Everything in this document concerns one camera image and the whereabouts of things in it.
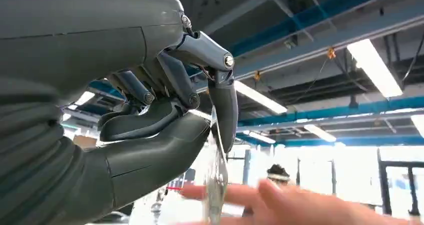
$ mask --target human finger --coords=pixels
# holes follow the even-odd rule
[[[220,225],[253,225],[253,217],[221,217]],[[209,225],[206,221],[177,223],[176,225]]]
[[[276,186],[269,180],[261,181],[258,191],[281,224],[353,224],[343,203],[334,200],[335,197],[304,191],[296,186]]]
[[[361,204],[304,191],[296,186],[277,187],[270,181],[261,181],[258,191],[280,224],[385,225],[389,221],[404,224],[404,220],[390,220]]]
[[[205,186],[187,185],[181,190],[181,195],[187,199],[203,200]],[[230,184],[225,192],[225,202],[229,204],[253,207],[260,199],[258,191],[247,185]]]

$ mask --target human hand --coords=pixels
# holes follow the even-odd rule
[[[185,186],[181,194],[188,199],[203,200],[204,186]],[[407,225],[408,221],[376,214],[373,210],[335,196],[302,190],[297,186],[277,186],[269,180],[258,188],[228,185],[225,201],[244,206],[252,214],[222,217],[222,225]],[[202,225],[204,222],[185,223]]]

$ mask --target robotic hand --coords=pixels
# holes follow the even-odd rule
[[[0,224],[85,224],[185,172],[210,126],[187,114],[200,101],[183,63],[207,73],[231,149],[233,57],[192,31],[178,0],[0,0],[0,15]],[[104,77],[127,98],[99,121],[118,142],[82,150],[60,107]]]

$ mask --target ceiling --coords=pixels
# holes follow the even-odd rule
[[[424,0],[181,0],[181,3],[195,30],[205,31],[235,55],[237,79],[286,106],[289,113],[296,113],[348,106],[352,97],[359,104],[383,101],[367,75],[355,68],[343,45],[336,47],[336,59],[332,60],[328,59],[326,49],[336,46],[331,44],[331,39],[349,37],[350,31],[358,32],[361,26],[376,26],[372,43],[392,73],[402,78],[417,53],[424,32],[423,22],[401,24],[392,32],[379,32],[377,26],[379,21],[391,22],[391,17],[402,14],[405,8],[417,9],[416,4],[421,1]],[[320,53],[302,52],[308,48],[317,50],[326,43],[329,45]],[[289,62],[283,61],[281,65],[273,61],[278,57],[290,59],[282,59]],[[341,71],[336,61],[348,74]],[[258,80],[253,79],[255,71],[260,74]],[[205,80],[201,73],[192,77],[199,91]],[[402,83],[405,91],[408,90],[402,99],[424,96],[418,89],[421,84],[424,84],[424,50]],[[96,119],[119,110],[124,101],[106,80],[92,82],[89,90],[96,96],[72,111],[71,119],[66,122],[70,126],[96,128]],[[200,96],[199,110],[209,113],[212,107],[209,96],[204,92]],[[241,122],[276,116],[247,97],[238,94],[237,99]],[[418,134],[408,118],[386,120],[322,124],[321,127],[336,137],[357,137],[365,133],[367,136]],[[301,125],[262,133],[276,141],[317,138]]]

